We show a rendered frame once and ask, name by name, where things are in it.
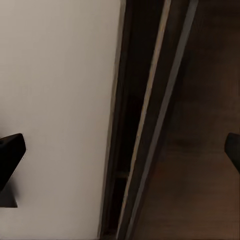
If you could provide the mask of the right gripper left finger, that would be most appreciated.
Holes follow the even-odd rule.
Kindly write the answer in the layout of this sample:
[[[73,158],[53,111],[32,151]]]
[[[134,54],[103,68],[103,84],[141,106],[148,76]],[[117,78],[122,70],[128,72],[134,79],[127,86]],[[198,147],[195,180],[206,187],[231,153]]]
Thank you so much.
[[[22,133],[0,138],[0,193],[26,153]]]

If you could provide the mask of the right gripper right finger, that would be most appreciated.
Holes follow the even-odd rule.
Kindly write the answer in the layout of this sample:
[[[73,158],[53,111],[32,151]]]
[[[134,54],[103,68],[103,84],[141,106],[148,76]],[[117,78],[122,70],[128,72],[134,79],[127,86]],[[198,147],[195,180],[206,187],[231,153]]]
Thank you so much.
[[[240,135],[235,133],[229,133],[227,135],[224,151],[235,165],[240,173]]]

